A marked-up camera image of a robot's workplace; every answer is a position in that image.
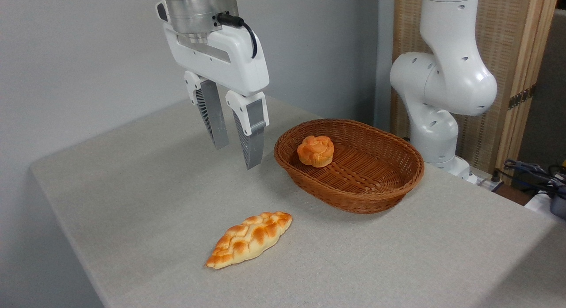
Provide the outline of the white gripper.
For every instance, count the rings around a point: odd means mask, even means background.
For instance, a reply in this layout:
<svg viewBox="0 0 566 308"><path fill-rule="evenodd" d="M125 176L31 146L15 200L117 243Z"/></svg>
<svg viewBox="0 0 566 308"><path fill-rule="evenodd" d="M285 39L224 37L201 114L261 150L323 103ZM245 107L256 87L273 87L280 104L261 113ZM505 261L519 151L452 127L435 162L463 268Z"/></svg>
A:
<svg viewBox="0 0 566 308"><path fill-rule="evenodd" d="M182 68L191 103L199 110L215 149L229 144L224 113L216 83L230 89L226 102L232 109L247 170L261 163L264 131L270 125L263 91L270 82L259 38L253 54L246 28L222 26L206 43L192 43L187 34L175 32L170 21L164 35L174 60Z"/></svg>

